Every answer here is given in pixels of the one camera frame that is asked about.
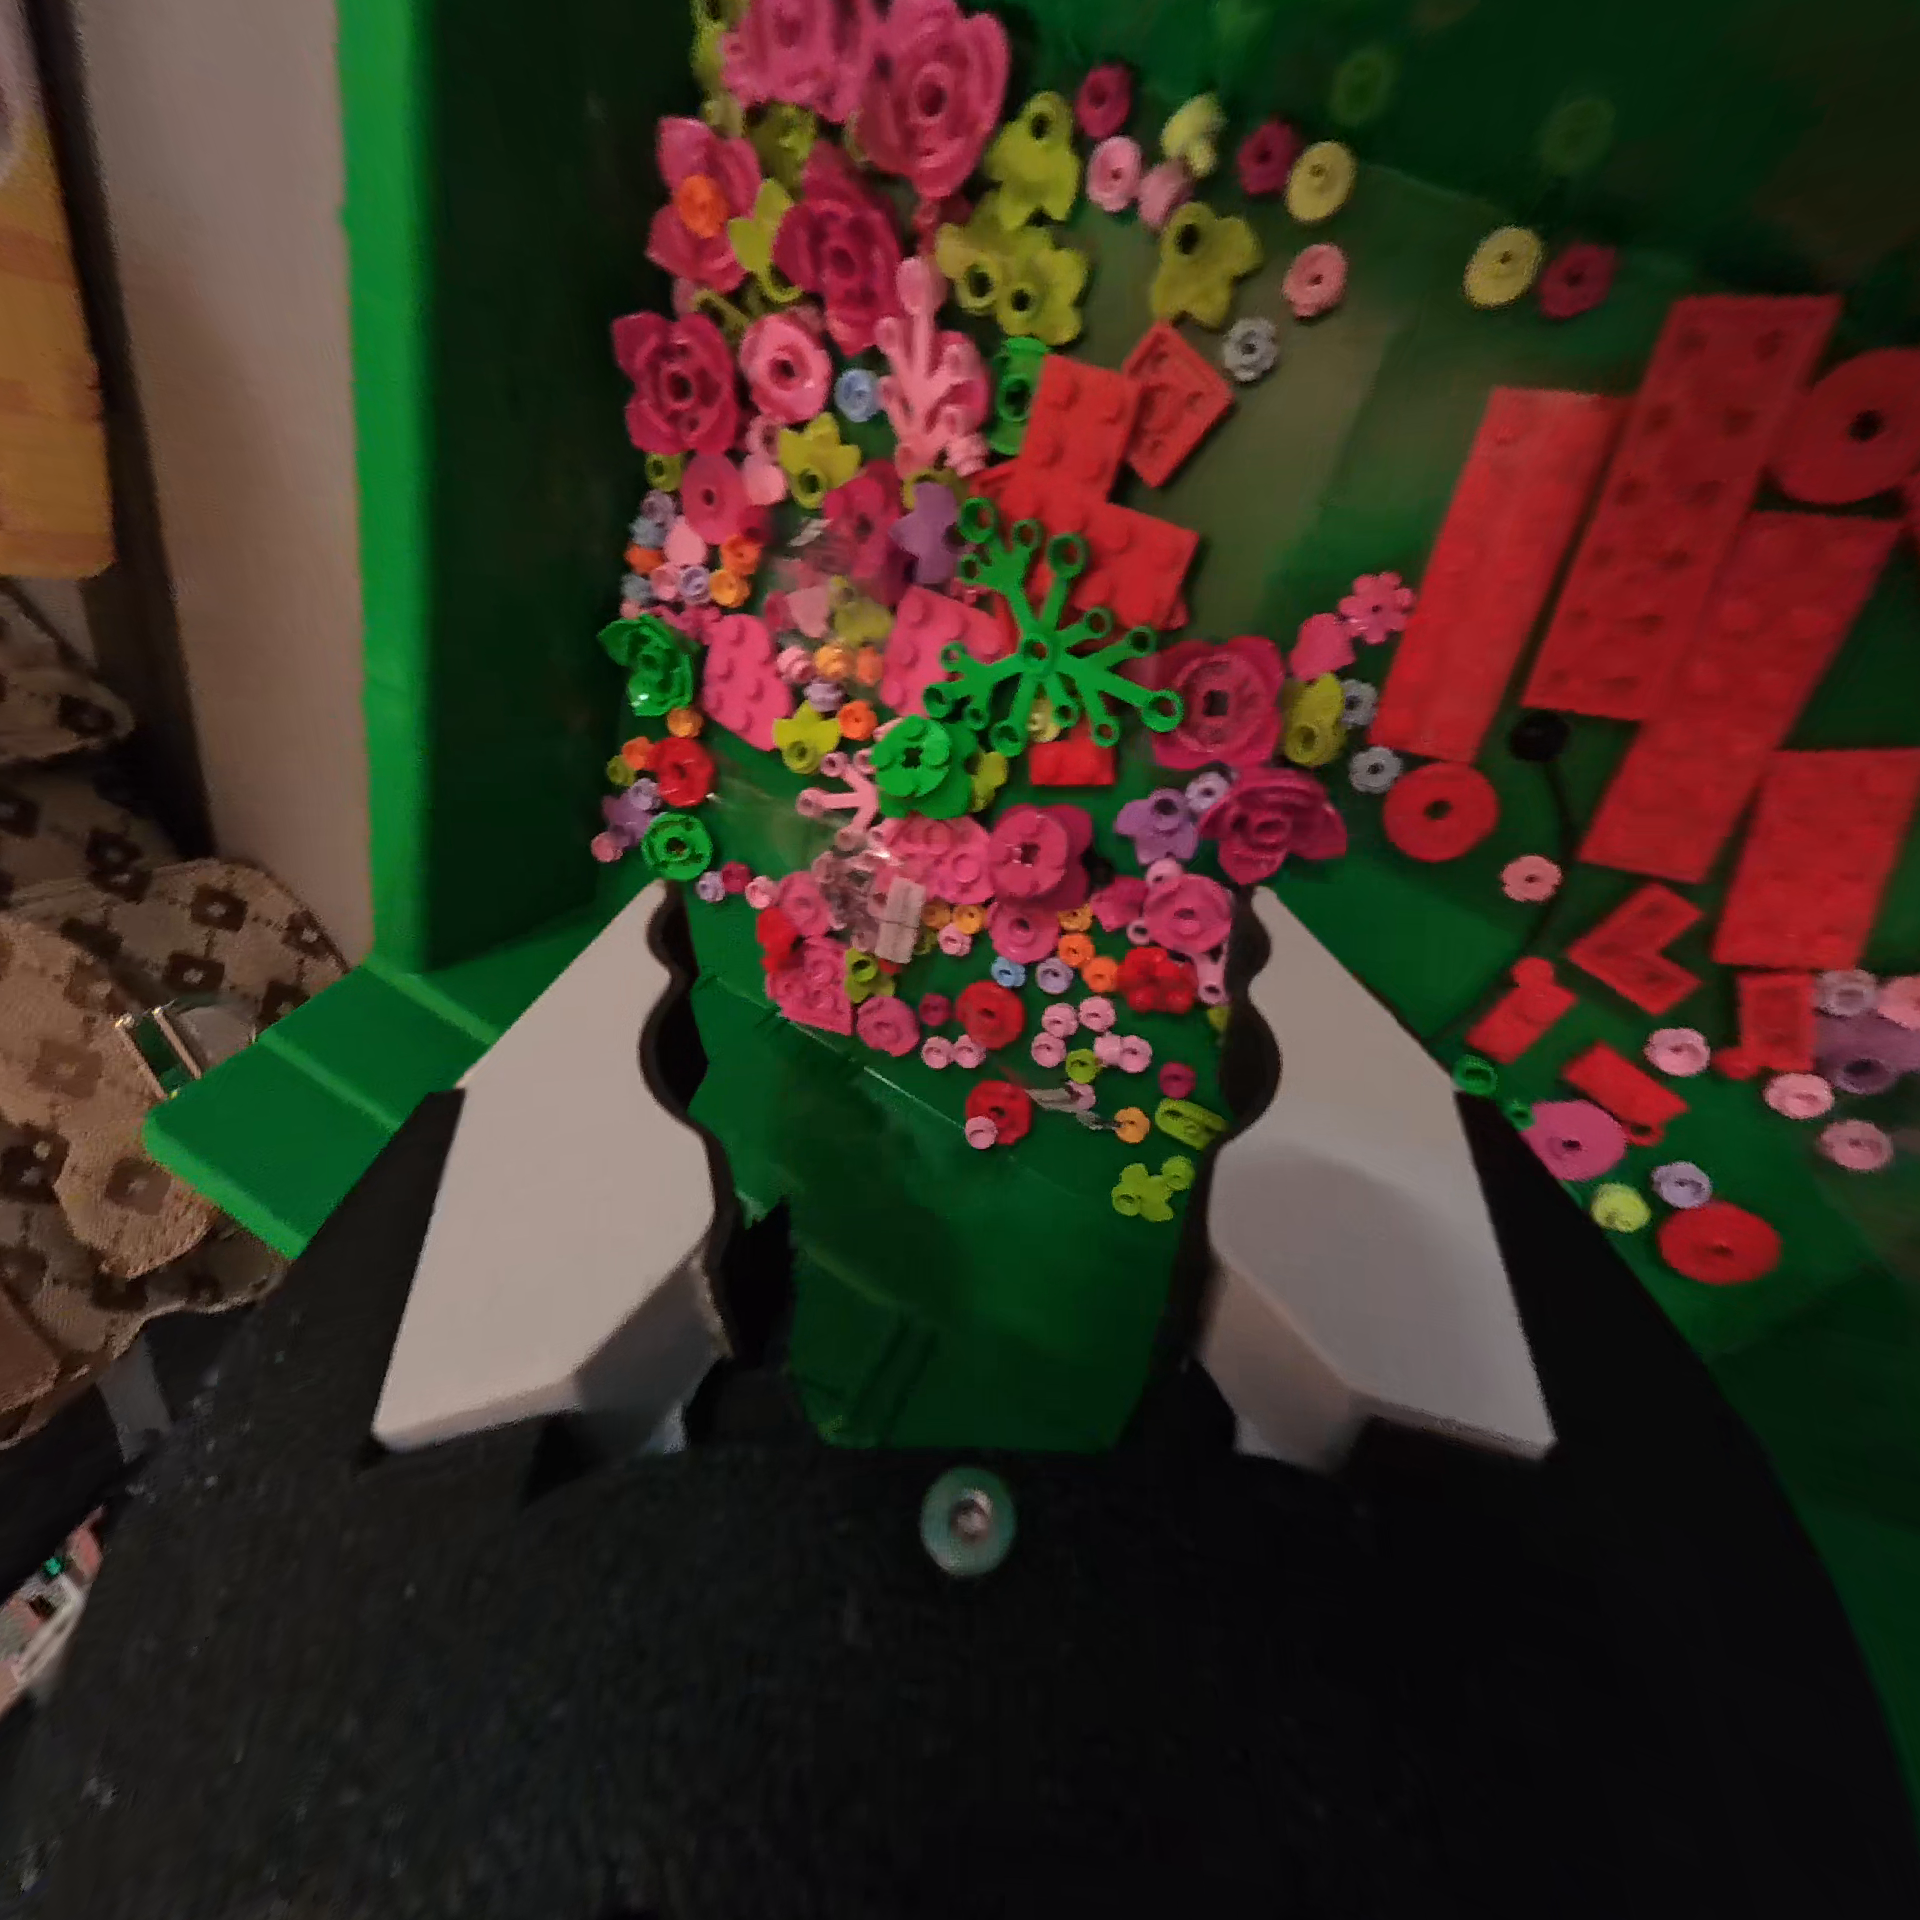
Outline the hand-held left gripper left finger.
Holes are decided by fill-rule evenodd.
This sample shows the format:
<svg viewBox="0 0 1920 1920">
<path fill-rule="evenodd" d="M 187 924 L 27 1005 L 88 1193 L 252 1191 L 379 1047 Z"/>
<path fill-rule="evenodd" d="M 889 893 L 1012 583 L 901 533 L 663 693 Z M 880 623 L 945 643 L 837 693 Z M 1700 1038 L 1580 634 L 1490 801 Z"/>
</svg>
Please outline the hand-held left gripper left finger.
<svg viewBox="0 0 1920 1920">
<path fill-rule="evenodd" d="M 644 884 L 461 1076 L 371 1435 L 392 1453 L 549 1420 L 674 1452 L 729 1354 L 720 1145 L 663 1082 L 689 985 Z"/>
</svg>

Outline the green lego leaf piece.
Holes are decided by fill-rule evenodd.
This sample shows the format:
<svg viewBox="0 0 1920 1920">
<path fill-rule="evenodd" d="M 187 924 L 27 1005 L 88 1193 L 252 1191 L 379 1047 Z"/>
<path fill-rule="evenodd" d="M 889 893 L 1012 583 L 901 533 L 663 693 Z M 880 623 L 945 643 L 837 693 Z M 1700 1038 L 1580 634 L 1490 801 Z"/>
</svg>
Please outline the green lego leaf piece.
<svg viewBox="0 0 1920 1920">
<path fill-rule="evenodd" d="M 1084 533 L 1051 533 L 1040 518 L 1005 518 L 988 497 L 967 497 L 959 515 L 963 554 L 956 573 L 963 585 L 1000 597 L 1015 622 L 1015 650 L 978 661 L 965 643 L 945 647 L 945 678 L 924 687 L 924 713 L 967 730 L 1003 756 L 1018 756 L 1031 741 L 1036 705 L 1051 709 L 1060 726 L 1088 725 L 1091 741 L 1121 746 L 1123 715 L 1167 735 L 1186 719 L 1184 698 L 1173 687 L 1148 687 L 1125 666 L 1160 647 L 1148 626 L 1123 628 L 1109 606 L 1071 612 L 1072 590 L 1088 571 L 1096 548 Z"/>
</svg>

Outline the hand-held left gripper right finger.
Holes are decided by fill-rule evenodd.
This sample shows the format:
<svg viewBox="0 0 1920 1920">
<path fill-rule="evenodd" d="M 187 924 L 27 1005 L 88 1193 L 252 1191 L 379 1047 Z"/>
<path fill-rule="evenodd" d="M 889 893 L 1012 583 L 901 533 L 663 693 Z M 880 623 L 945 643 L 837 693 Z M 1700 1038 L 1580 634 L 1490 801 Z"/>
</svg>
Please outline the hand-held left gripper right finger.
<svg viewBox="0 0 1920 1920">
<path fill-rule="evenodd" d="M 1279 1086 L 1218 1148 L 1196 1356 L 1241 1453 L 1338 1470 L 1368 1423 L 1521 1460 L 1554 1427 L 1456 1086 L 1269 890 L 1244 991 Z"/>
</svg>

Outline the pile of lego flower pieces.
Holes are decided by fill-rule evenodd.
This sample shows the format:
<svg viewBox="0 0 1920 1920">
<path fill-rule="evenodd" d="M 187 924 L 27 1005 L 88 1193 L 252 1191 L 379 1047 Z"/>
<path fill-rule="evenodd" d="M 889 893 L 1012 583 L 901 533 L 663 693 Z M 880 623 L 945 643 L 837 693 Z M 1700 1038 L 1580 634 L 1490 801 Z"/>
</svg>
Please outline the pile of lego flower pieces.
<svg viewBox="0 0 1920 1920">
<path fill-rule="evenodd" d="M 695 115 L 659 123 L 647 257 L 669 301 L 612 323 L 650 497 L 618 662 L 641 734 L 608 763 L 596 860 L 681 879 L 783 1038 L 929 1082 L 965 1149 L 1027 1153 L 1051 1108 L 1101 1138 L 1074 1212 L 1178 1220 L 1226 1132 L 1244 1017 L 1132 1020 L 1143 1073 L 1091 1101 L 1037 1068 L 1047 1007 L 1009 947 L 1130 937 L 1084 917 L 1135 868 L 1117 810 L 1160 785 L 1123 715 L 1115 778 L 1043 789 L 924 713 L 941 652 L 1009 647 L 961 583 L 973 479 L 1025 446 L 1055 363 L 1121 372 L 1171 326 L 1197 358 L 1169 477 L 1109 501 L 1186 529 L 1180 637 L 1284 653 L 1362 573 L 1418 583 L 1490 388 L 1627 398 L 1685 298 L 1834 298 L 1817 372 L 1916 349 L 1916 4 L 1071 4 L 1031 60 L 986 4 L 695 4 Z M 1916 746 L 1916 525 L 1793 746 Z M 1916 1227 L 1916 1073 L 1791 1121 L 1704 1073 L 1687 1114 L 1569 1177 L 1556 1078 L 1641 1021 L 1597 989 L 1553 1047 L 1471 1090 L 1441 1021 L 1515 951 L 1465 861 L 1402 861 L 1361 796 L 1349 853 L 1276 890 L 1461 1093 L 1693 1332 L 1746 1332 L 1891 1266 Z"/>
</svg>

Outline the green plastic bin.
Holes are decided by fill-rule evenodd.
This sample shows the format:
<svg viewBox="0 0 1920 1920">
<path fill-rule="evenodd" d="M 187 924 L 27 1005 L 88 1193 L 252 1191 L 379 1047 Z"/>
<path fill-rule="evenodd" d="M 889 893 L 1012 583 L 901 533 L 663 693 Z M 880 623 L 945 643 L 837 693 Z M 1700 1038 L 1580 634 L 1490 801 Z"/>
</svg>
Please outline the green plastic bin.
<svg viewBox="0 0 1920 1920">
<path fill-rule="evenodd" d="M 343 4 L 376 948 L 160 1126 L 307 1236 L 122 1521 L 181 1702 L 97 1759 L 133 1915 L 1916 1915 L 1916 1169 L 1712 1090 L 1785 1236 L 1693 1287 L 1471 1107 L 1543 1467 L 1369 1431 L 1232 1452 L 1173 1364 L 1197 1253 L 1050 1122 L 997 1171 L 709 975 L 667 1061 L 728 1143 L 775 1359 L 673 1455 L 368 1437 L 441 1093 L 592 879 L 608 325 L 685 4 Z"/>
</svg>

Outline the group of red lego plates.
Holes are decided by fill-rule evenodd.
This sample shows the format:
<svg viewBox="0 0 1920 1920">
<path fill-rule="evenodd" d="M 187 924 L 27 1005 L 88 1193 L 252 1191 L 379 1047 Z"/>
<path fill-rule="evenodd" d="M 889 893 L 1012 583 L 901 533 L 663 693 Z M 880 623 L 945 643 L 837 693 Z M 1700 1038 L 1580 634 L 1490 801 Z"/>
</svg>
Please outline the group of red lego plates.
<svg viewBox="0 0 1920 1920">
<path fill-rule="evenodd" d="M 1143 1073 L 1101 1017 L 1231 1020 L 1231 890 L 1341 860 L 1354 819 L 1402 861 L 1465 861 L 1515 951 L 1481 962 L 1472 1020 L 1437 1047 L 1471 1090 L 1563 1038 L 1581 989 L 1641 1023 L 1556 1078 L 1580 1132 L 1569 1177 L 1656 1145 L 1704 1073 L 1762 1082 L 1791 1121 L 1916 1073 L 1916 975 L 1859 959 L 1916 822 L 1916 746 L 1793 746 L 1916 525 L 1916 349 L 1817 372 L 1834 298 L 1679 299 L 1634 393 L 1490 388 L 1418 583 L 1357 575 L 1284 653 L 1272 637 L 1161 641 L 1186 529 L 1109 501 L 1121 463 L 1169 477 L 1196 355 L 1160 325 L 1121 372 L 1055 363 L 1025 446 L 972 490 L 1010 518 L 1084 533 L 1071 612 L 1109 606 L 1157 652 L 1125 666 L 1184 698 L 1143 734 L 1160 785 L 1115 817 L 1135 868 L 1084 917 L 1130 945 L 1009 947 L 1047 1007 L 1037 1068 L 1091 1101 Z M 1865 506 L 1900 493 L 1907 521 Z"/>
</svg>

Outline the brown patterned bag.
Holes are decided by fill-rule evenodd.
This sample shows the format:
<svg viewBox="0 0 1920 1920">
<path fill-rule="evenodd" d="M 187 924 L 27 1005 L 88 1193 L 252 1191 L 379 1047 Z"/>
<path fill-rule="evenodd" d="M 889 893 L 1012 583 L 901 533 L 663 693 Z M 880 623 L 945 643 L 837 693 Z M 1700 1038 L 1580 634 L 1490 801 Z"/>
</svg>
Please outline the brown patterned bag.
<svg viewBox="0 0 1920 1920">
<path fill-rule="evenodd" d="M 2 1443 L 47 1427 L 167 1314 L 257 1305 L 284 1258 L 144 1143 L 181 1073 L 345 975 L 325 925 L 248 861 L 178 854 L 129 781 L 135 718 L 5 607 Z"/>
</svg>

